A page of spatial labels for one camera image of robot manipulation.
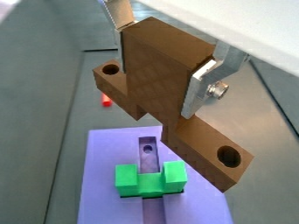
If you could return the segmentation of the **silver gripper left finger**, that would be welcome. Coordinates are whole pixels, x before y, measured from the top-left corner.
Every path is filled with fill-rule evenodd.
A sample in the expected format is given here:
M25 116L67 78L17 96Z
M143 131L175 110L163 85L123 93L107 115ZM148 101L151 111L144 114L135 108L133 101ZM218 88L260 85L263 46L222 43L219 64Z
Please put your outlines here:
M117 61L124 69L121 31L136 22L129 0L103 0L108 22L113 26L117 47Z

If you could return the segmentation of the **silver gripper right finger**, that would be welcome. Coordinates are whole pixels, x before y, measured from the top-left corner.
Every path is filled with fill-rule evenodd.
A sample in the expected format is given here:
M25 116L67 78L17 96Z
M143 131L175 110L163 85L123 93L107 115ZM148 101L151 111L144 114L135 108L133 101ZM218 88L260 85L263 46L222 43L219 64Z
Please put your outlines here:
M248 60L248 54L219 41L210 59L191 76L181 105L181 116L189 119L210 97L220 99L230 86L222 81Z

